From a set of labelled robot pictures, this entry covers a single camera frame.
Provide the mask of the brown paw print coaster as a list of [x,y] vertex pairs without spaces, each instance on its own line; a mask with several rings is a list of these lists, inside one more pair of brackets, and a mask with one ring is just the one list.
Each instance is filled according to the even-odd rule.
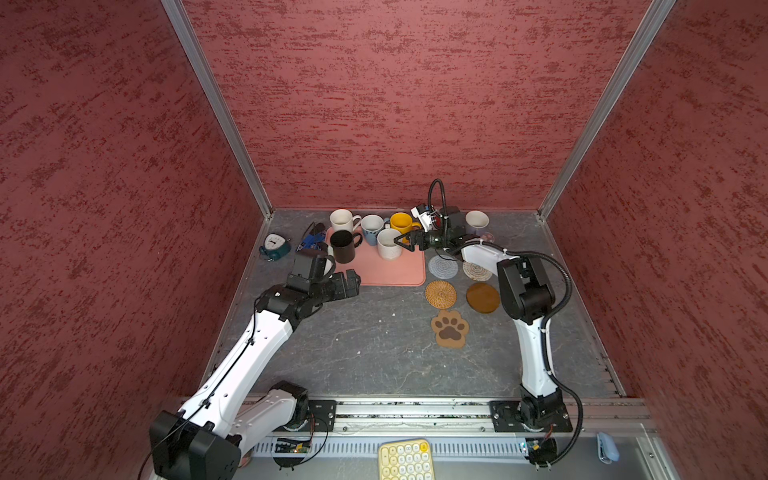
[[440,347],[462,349],[470,331],[468,322],[456,310],[440,310],[431,320],[435,340]]

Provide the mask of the grey blue woven coaster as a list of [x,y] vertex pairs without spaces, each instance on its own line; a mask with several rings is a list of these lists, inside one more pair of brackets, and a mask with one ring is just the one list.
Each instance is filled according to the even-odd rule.
[[440,280],[449,280],[458,274],[460,263],[455,259],[446,259],[441,256],[432,257],[427,268],[429,272]]

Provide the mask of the lavender mug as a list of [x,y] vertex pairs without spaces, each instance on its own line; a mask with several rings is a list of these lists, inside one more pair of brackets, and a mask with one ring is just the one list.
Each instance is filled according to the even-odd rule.
[[465,224],[468,233],[482,237],[487,233],[490,218],[483,211],[472,210],[466,213]]

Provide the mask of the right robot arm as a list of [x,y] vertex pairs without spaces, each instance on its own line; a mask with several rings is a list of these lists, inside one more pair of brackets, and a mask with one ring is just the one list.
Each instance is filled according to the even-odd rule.
[[550,356],[549,323],[573,293],[565,268],[540,252],[513,251],[471,233],[455,207],[438,210],[420,204],[412,213],[416,227],[398,236],[396,245],[409,251],[433,249],[496,275],[501,306],[513,319],[520,344],[518,421],[531,431],[540,431],[562,419],[566,413],[563,387]]

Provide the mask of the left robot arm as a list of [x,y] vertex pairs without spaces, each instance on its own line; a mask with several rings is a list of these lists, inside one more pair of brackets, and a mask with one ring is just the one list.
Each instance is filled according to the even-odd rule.
[[296,254],[287,280],[261,293],[236,345],[176,413],[161,412],[149,429],[148,455],[162,479],[231,479],[242,458],[273,431],[313,428],[317,419],[305,388],[276,383],[242,407],[271,358],[300,323],[323,305],[355,297],[361,278],[339,272],[319,250]]

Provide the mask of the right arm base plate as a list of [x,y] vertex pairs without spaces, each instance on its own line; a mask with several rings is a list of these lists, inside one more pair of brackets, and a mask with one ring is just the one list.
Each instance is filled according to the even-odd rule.
[[571,433],[573,425],[570,414],[564,405],[557,406],[554,412],[537,420],[533,424],[523,421],[519,400],[492,400],[488,403],[489,415],[496,433],[526,433],[544,435],[551,433]]

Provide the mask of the large round wooden coaster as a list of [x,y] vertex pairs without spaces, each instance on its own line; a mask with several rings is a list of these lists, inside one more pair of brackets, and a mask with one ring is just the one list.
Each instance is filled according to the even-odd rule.
[[466,300],[469,306],[482,314],[493,313],[501,304],[496,288],[487,283],[475,283],[467,289]]

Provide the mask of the woven rattan coaster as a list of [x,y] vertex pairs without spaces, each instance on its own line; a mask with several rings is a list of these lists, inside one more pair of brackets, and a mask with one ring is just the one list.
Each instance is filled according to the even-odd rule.
[[457,291],[449,282],[437,280],[429,283],[425,288],[425,299],[434,308],[448,310],[456,304]]

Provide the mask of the colourful zigzag woven coaster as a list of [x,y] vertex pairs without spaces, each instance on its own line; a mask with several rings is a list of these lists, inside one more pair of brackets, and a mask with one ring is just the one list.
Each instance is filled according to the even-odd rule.
[[492,278],[493,273],[477,264],[464,262],[462,265],[464,274],[475,282],[485,282]]

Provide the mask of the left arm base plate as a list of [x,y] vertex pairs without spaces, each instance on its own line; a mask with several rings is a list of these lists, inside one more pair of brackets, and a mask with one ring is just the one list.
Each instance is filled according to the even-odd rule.
[[335,400],[310,399],[306,422],[301,432],[320,431],[322,433],[334,430],[338,402]]

